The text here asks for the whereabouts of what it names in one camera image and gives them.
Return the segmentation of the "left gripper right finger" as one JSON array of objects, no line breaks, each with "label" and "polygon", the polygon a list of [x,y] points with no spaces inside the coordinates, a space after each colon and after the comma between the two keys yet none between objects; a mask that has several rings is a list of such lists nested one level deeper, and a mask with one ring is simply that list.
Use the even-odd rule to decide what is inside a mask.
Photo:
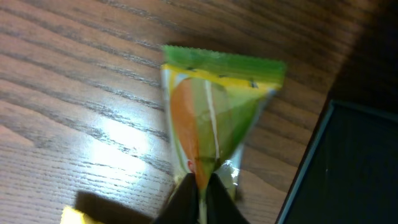
[{"label": "left gripper right finger", "polygon": [[249,224],[232,201],[216,174],[212,174],[206,189],[207,224]]}]

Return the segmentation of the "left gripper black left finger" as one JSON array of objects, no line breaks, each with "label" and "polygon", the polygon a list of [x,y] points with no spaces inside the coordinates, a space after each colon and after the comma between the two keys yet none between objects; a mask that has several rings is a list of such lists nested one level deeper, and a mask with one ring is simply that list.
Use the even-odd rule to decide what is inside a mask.
[{"label": "left gripper black left finger", "polygon": [[196,224],[198,213],[198,187],[195,175],[188,173],[153,224]]}]

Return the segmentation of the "yellow chocolate snack packet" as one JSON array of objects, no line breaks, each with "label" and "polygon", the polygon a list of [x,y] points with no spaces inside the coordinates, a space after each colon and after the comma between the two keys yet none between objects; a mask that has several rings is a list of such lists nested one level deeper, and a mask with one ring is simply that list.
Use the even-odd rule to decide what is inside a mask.
[{"label": "yellow chocolate snack packet", "polygon": [[76,210],[72,207],[65,207],[63,209],[60,224],[103,224],[89,215]]}]

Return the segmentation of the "green snack packet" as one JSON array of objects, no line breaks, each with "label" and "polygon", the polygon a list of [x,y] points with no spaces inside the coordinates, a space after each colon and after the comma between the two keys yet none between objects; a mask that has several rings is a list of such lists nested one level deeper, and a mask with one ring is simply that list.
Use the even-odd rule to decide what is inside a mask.
[{"label": "green snack packet", "polygon": [[176,183],[169,201],[183,178],[194,174],[196,223],[207,223],[211,175],[218,175],[235,204],[244,142],[268,101],[282,88],[287,67],[278,60],[191,47],[165,45],[162,50],[162,88]]}]

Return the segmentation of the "dark green box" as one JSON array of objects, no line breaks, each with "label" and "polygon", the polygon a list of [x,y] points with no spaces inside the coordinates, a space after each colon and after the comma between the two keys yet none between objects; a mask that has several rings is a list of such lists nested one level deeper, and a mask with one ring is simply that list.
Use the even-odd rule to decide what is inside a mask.
[{"label": "dark green box", "polygon": [[397,114],[331,101],[278,223],[397,223]]}]

